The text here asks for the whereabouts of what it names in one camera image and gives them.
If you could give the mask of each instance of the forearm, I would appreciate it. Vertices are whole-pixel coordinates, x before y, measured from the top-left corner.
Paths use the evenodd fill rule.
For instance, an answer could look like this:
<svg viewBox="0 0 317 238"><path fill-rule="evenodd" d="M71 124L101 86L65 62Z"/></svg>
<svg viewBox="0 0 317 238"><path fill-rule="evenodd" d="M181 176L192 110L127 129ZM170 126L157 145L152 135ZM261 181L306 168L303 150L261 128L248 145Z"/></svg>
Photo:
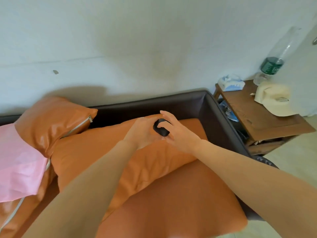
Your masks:
<svg viewBox="0 0 317 238"><path fill-rule="evenodd" d="M118 142L48 205L23 238L94 237L136 148L126 141Z"/></svg>
<svg viewBox="0 0 317 238"><path fill-rule="evenodd" d="M205 140L194 155L283 237L309 237L317 232L317 191L311 185Z"/></svg>

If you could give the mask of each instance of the clear bottle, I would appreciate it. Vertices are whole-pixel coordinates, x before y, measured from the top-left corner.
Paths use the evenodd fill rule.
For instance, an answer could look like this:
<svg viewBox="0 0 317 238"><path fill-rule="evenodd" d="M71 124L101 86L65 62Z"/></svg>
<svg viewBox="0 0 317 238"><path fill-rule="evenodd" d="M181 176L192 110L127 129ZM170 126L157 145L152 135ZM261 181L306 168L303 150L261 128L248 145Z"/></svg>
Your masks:
<svg viewBox="0 0 317 238"><path fill-rule="evenodd" d="M275 44L269 52L266 59L260 66L260 70L256 73L253 82L258 85L271 79L279 69L284 65L285 59L294 51L295 43L298 36L298 27L291 27L288 32Z"/></svg>

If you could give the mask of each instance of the person's left arm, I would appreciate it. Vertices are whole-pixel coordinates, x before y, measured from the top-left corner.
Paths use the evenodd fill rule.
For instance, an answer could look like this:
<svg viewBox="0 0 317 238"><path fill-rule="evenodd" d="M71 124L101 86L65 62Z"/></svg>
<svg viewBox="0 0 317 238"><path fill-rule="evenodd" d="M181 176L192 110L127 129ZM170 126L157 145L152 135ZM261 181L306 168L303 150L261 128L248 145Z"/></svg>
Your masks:
<svg viewBox="0 0 317 238"><path fill-rule="evenodd" d="M161 139L149 131L156 120L137 119L123 140L56 196L22 238L94 237L133 153Z"/></svg>

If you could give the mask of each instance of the orange leather pillow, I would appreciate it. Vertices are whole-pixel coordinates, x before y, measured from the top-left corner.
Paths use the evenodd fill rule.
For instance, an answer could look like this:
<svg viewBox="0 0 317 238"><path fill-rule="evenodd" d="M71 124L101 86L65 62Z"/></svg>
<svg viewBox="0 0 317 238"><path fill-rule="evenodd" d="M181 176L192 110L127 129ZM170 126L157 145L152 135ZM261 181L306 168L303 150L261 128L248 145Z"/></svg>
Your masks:
<svg viewBox="0 0 317 238"><path fill-rule="evenodd" d="M131 196L100 224L96 238L215 237L247 223L229 187L196 160Z"/></svg>
<svg viewBox="0 0 317 238"><path fill-rule="evenodd" d="M56 141L86 130L97 109L74 104L62 97L46 97L26 110L15 122L20 137L30 146L50 158ZM13 218L0 230L0 238L11 238L30 216L45 195L45 191L56 176L50 166L44 173L37 195L0 203L0 228L10 217Z"/></svg>
<svg viewBox="0 0 317 238"><path fill-rule="evenodd" d="M113 126L94 128L59 140L52 155L52 164L58 175L60 191L62 192L71 180L122 140L134 122L135 119ZM181 120L181 123L200 138L207 139L198 119ZM178 151L164 140L137 150L122 173L117 191L103 220L130 196L141 191L154 180L193 160L196 160L194 156Z"/></svg>

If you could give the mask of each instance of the person's left hand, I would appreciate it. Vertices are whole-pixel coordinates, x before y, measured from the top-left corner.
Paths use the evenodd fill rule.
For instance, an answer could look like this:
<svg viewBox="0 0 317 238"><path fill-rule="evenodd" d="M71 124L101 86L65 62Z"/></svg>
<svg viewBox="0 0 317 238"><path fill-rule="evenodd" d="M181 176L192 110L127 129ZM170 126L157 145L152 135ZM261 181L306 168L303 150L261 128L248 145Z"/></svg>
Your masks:
<svg viewBox="0 0 317 238"><path fill-rule="evenodd" d="M161 135L156 132L150 132L157 119L157 117L138 118L123 140L134 144L137 149L144 148L156 140L161 140Z"/></svg>

